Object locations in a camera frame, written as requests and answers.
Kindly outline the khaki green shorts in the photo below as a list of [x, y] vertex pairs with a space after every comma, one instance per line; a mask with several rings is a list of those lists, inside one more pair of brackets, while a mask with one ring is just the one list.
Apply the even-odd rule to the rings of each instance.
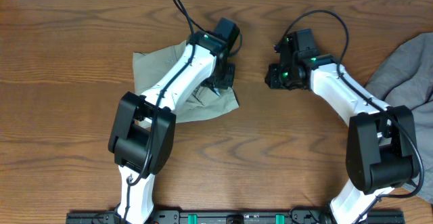
[[[174, 66], [185, 50], [186, 42], [151, 53], [133, 54], [135, 93], [141, 95], [155, 85]], [[239, 108], [232, 88], [215, 93], [208, 87], [198, 86], [180, 107], [177, 122], [210, 120]]]

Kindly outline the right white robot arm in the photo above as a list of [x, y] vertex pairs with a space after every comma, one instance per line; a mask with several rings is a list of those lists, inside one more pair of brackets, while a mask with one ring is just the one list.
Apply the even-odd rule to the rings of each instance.
[[348, 182], [321, 215], [322, 223], [361, 223], [377, 202], [413, 179], [414, 191], [420, 190], [424, 167], [408, 107], [392, 107], [370, 94], [332, 55], [270, 64], [265, 82], [272, 89], [312, 91], [348, 126]]

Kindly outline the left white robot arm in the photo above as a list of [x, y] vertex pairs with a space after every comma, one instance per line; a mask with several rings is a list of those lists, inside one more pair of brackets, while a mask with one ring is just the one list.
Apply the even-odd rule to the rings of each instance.
[[190, 41], [134, 54], [135, 91], [120, 99], [108, 143], [122, 178], [117, 223], [150, 218], [155, 177], [170, 156], [177, 123], [238, 108], [235, 67], [227, 63], [238, 36], [237, 31], [199, 31]]

